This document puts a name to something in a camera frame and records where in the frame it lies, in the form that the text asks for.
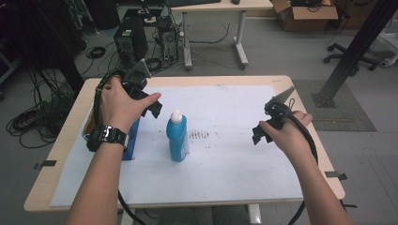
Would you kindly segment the black wristwatch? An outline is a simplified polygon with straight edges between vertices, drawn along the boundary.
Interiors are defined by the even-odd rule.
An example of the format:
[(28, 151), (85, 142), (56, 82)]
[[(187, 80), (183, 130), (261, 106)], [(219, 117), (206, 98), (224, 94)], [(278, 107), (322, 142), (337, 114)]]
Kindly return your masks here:
[(102, 126), (100, 129), (99, 141), (101, 143), (119, 143), (125, 149), (128, 148), (129, 135), (122, 130), (111, 126)]

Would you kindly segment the white table mat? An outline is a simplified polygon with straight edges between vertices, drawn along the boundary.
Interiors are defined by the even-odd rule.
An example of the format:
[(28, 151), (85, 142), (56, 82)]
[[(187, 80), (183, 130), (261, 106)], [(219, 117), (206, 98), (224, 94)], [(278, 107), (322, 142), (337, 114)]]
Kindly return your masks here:
[[(129, 205), (249, 203), (299, 200), (296, 173), (283, 152), (252, 129), (266, 119), (270, 85), (148, 87), (161, 93), (161, 114), (142, 117), (133, 156), (121, 165), (119, 189)], [(166, 124), (180, 110), (188, 119), (189, 152), (171, 159)]]

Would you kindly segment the black computer tower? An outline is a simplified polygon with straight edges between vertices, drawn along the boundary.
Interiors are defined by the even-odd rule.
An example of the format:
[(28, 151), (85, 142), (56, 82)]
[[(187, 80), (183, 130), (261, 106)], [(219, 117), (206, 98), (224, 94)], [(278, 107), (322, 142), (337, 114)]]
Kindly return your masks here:
[(115, 45), (123, 68), (132, 69), (145, 58), (148, 45), (144, 21), (134, 9), (128, 9), (114, 35)]

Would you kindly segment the black metal stand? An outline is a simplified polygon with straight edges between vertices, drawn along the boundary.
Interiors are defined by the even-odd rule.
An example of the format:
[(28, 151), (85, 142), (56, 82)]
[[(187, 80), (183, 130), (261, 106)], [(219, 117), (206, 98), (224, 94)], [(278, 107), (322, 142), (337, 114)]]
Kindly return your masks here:
[(338, 90), (352, 74), (354, 66), (373, 44), (397, 9), (398, 0), (379, 0), (377, 2), (324, 86), (319, 92), (312, 93), (312, 99), (317, 108), (334, 108), (336, 106), (333, 99)]

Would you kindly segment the person's right hand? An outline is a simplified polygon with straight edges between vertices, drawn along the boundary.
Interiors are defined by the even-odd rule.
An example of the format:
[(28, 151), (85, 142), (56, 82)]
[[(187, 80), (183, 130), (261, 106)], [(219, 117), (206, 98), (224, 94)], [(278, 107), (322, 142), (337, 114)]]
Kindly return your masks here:
[(288, 119), (281, 130), (272, 127), (266, 121), (260, 121), (259, 125), (291, 162), (305, 158), (314, 158), (308, 141), (292, 120)]

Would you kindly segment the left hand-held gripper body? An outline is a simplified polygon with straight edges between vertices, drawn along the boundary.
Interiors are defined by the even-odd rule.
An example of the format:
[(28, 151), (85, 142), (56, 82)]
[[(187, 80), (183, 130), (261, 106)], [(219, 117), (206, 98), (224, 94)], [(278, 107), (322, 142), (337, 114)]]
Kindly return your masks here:
[(126, 69), (122, 75), (122, 86), (128, 95), (135, 99), (143, 99), (147, 96), (144, 88), (151, 73), (146, 65), (145, 59), (141, 59), (132, 69)]

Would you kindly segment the black tape strip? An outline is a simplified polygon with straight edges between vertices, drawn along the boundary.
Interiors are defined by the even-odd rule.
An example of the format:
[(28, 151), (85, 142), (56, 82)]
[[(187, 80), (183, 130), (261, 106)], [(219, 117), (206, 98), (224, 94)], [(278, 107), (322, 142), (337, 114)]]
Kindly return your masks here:
[(338, 172), (325, 172), (327, 178), (338, 178), (340, 181), (346, 180), (347, 176), (345, 173), (338, 173)]
[(43, 160), (35, 164), (34, 169), (41, 171), (43, 167), (53, 167), (56, 165), (56, 160)]

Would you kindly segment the small grey computer tower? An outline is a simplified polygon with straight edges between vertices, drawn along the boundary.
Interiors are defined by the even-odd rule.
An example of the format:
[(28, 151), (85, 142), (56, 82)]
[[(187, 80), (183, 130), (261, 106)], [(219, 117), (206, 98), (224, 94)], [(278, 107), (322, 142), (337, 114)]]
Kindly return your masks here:
[(176, 27), (170, 16), (159, 17), (157, 23), (163, 60), (171, 63), (178, 58)]

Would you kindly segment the white desk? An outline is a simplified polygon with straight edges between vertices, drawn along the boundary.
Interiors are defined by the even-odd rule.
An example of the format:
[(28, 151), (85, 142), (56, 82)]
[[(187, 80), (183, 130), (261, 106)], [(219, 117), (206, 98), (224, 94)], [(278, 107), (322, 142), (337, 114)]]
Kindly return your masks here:
[(240, 62), (240, 68), (245, 69), (249, 65), (248, 58), (242, 46), (242, 36), (244, 32), (245, 18), (248, 11), (273, 9), (270, 0), (240, 0), (239, 5), (234, 5), (231, 0), (222, 0), (220, 3), (187, 6), (187, 7), (169, 7), (172, 12), (178, 12), (182, 16), (182, 31), (184, 37), (183, 57), (184, 67), (190, 71), (193, 69), (191, 59), (191, 47), (193, 42), (190, 40), (190, 28), (194, 24), (211, 25), (223, 23), (236, 23), (237, 34), (234, 36), (234, 46)]

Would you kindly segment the grey floor mat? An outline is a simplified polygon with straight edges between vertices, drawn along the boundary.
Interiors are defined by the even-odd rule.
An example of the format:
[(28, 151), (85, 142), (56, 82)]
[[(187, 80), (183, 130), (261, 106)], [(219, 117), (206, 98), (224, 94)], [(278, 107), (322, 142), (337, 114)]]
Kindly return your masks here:
[(333, 99), (332, 108), (318, 108), (314, 104), (312, 93), (318, 92), (325, 81), (294, 80), (303, 105), (314, 117), (313, 125), (320, 131), (357, 131), (374, 132), (375, 126), (362, 109), (350, 89), (343, 84)]

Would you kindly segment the blue carton box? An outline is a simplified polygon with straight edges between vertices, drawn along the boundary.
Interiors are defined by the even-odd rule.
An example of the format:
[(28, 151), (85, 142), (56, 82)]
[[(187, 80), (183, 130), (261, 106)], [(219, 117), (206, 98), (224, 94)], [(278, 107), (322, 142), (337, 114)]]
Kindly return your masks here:
[[(136, 120), (130, 128), (128, 148), (123, 153), (123, 157), (122, 157), (123, 160), (133, 160), (133, 152), (134, 152), (134, 146), (135, 146), (135, 142), (136, 142), (136, 135), (137, 135), (137, 131), (139, 128), (139, 124), (140, 124), (140, 120)], [(82, 131), (82, 136), (86, 141), (89, 140), (90, 134), (94, 129), (95, 129), (94, 116), (92, 114), (90, 114), (84, 124), (84, 128)]]

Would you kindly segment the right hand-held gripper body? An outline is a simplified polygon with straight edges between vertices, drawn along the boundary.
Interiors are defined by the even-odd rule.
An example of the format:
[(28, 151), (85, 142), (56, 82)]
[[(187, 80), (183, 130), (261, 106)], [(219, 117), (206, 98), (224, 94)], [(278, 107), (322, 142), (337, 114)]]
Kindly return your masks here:
[(272, 97), (271, 100), (265, 104), (265, 114), (270, 116), (268, 122), (272, 127), (278, 130), (283, 128), (284, 121), (291, 113), (290, 108), (285, 105), (285, 102), (292, 95), (294, 90), (295, 87), (291, 86), (279, 95)]

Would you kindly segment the black keyboard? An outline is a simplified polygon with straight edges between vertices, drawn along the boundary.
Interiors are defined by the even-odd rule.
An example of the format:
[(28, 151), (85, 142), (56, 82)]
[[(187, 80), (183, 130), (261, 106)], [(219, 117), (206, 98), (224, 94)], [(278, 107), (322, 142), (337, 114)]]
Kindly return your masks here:
[(222, 0), (164, 0), (164, 5), (169, 8), (205, 5), (220, 3)]

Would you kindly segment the open cardboard box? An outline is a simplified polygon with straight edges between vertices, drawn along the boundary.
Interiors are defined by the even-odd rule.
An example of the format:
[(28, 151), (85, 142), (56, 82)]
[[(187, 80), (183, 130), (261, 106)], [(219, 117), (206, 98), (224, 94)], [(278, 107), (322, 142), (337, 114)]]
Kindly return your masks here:
[(270, 0), (277, 22), (287, 32), (323, 31), (329, 21), (338, 19), (331, 0)]

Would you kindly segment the blue bottle with white cap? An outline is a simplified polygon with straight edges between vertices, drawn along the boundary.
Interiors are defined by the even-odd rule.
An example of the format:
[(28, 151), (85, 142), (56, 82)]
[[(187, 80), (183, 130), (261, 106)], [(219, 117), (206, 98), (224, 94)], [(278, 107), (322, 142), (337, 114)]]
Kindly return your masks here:
[(189, 153), (187, 118), (180, 110), (174, 110), (166, 127), (171, 159), (181, 162)]

